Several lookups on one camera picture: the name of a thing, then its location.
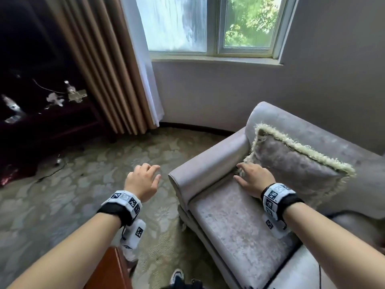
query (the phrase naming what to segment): hand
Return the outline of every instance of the hand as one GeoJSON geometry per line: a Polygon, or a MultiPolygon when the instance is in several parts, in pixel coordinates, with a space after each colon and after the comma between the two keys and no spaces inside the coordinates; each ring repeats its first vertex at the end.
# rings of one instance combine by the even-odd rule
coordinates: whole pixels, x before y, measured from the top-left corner
{"type": "Polygon", "coordinates": [[[253,163],[238,163],[238,168],[242,168],[245,173],[245,179],[238,175],[234,175],[234,179],[248,192],[249,195],[255,198],[261,198],[261,194],[272,183],[275,183],[275,178],[270,171],[258,164],[253,163]]]}
{"type": "Polygon", "coordinates": [[[137,165],[134,171],[127,175],[124,190],[136,195],[142,203],[147,202],[158,190],[161,175],[155,178],[154,175],[159,168],[159,165],[151,166],[148,163],[137,165]]]}

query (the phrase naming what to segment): baseboard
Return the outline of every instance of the baseboard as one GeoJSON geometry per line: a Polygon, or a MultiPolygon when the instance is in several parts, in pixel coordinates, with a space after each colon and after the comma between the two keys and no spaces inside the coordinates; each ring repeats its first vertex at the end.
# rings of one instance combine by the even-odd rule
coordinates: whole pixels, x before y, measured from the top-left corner
{"type": "Polygon", "coordinates": [[[219,136],[226,136],[226,137],[229,137],[235,133],[232,131],[226,131],[226,130],[215,129],[215,128],[210,128],[210,127],[195,126],[195,125],[188,125],[188,124],[179,124],[177,122],[160,122],[159,127],[172,127],[172,128],[186,129],[186,130],[191,130],[191,131],[207,132],[210,134],[219,135],[219,136]]]}

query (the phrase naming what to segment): beige curtain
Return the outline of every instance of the beige curtain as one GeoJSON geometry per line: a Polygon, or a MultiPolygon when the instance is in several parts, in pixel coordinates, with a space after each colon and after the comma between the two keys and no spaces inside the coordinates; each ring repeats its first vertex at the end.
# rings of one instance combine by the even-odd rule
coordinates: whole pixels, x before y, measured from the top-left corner
{"type": "Polygon", "coordinates": [[[156,128],[120,0],[46,0],[116,133],[156,128]]]}

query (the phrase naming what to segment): sofa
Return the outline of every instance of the sofa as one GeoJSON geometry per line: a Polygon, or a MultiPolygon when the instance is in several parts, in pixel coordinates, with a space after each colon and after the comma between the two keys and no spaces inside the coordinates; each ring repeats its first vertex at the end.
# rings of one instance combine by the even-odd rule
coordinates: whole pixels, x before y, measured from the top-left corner
{"type": "MultiPolygon", "coordinates": [[[[385,218],[385,158],[267,102],[254,108],[244,128],[171,171],[180,218],[204,243],[231,289],[335,288],[295,234],[274,238],[262,220],[261,202],[233,179],[261,122],[355,168],[357,176],[319,212],[385,218]]],[[[355,218],[351,223],[362,225],[355,218]]]]}

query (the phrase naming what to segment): gray wall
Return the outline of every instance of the gray wall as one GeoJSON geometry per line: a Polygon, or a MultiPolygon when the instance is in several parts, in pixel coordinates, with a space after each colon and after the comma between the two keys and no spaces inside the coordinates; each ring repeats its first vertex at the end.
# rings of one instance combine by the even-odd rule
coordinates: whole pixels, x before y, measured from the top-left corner
{"type": "Polygon", "coordinates": [[[281,67],[153,62],[163,121],[237,131],[267,101],[383,152],[384,8],[385,0],[299,0],[281,67]]]}

